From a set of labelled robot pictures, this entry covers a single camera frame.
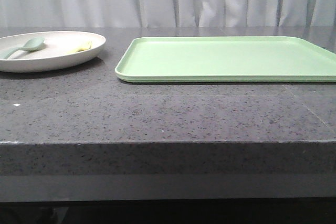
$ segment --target tray rim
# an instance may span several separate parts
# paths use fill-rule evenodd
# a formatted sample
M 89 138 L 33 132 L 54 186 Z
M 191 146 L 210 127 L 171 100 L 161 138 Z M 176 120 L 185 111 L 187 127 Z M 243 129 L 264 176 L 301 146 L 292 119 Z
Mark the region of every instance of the tray rim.
M 255 75 L 255 74 L 245 74 L 245 75 L 179 75 L 179 76 L 134 76 L 129 74 L 124 74 L 119 71 L 119 68 L 124 63 L 125 58 L 129 54 L 129 51 L 132 47 L 136 46 L 137 43 L 142 41 L 179 41 L 183 39 L 187 39 L 190 41 L 194 40 L 202 40 L 202 39 L 272 39 L 272 40 L 287 40 L 287 41 L 296 41 L 309 45 L 315 50 L 324 52 L 327 54 L 328 58 L 332 58 L 332 60 L 336 60 L 336 54 L 331 52 L 323 47 L 320 47 L 314 43 L 311 43 L 305 39 L 293 36 L 186 36 L 186 37 L 139 37 L 132 40 L 129 44 L 127 50 L 119 60 L 117 66 L 114 71 L 117 77 L 126 82 L 135 82 L 135 83 L 156 83 L 156 82 L 336 82 L 336 75 L 308 75 L 308 76 L 300 76 L 300 75 Z

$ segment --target white plate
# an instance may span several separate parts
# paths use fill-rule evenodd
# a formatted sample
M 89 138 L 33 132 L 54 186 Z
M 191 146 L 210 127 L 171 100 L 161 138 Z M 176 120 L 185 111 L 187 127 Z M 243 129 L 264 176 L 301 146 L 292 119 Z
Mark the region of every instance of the white plate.
M 46 31 L 0 38 L 0 54 L 9 48 L 19 47 L 34 37 L 44 37 L 40 51 L 17 51 L 8 59 L 0 59 L 0 71 L 28 73 L 72 67 L 93 59 L 103 49 L 106 39 L 98 34 L 82 31 Z M 90 40 L 90 49 L 68 54 L 81 43 Z

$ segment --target yellow utensil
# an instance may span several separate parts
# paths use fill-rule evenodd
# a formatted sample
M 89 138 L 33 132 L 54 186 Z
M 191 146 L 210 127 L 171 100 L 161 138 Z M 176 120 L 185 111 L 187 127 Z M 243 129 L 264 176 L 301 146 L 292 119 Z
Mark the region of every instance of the yellow utensil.
M 81 43 L 80 45 L 78 45 L 77 47 L 75 47 L 74 49 L 67 51 L 67 54 L 74 54 L 75 52 L 81 52 L 81 51 L 85 51 L 91 48 L 92 42 L 91 41 L 85 41 L 83 43 Z

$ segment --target green tray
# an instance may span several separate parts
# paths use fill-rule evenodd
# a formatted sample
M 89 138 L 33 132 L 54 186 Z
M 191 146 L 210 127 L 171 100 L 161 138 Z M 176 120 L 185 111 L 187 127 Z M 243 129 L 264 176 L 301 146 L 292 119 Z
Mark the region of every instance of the green tray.
M 115 72 L 128 82 L 335 82 L 336 55 L 295 37 L 138 38 Z

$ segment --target plastic spoon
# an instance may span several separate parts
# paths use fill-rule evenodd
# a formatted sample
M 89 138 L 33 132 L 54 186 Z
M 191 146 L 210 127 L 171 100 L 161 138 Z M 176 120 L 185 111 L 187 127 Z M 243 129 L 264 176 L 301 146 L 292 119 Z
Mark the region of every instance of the plastic spoon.
M 75 52 L 85 51 L 91 48 L 92 42 L 85 41 L 81 43 L 79 46 L 75 47 L 74 49 L 67 51 L 67 54 L 74 54 Z
M 14 47 L 11 48 L 4 53 L 0 55 L 0 59 L 7 59 L 9 56 L 11 56 L 16 51 L 22 50 L 22 51 L 36 51 L 42 49 L 42 45 L 44 42 L 43 37 L 36 37 L 33 39 L 30 39 L 25 43 L 22 47 Z

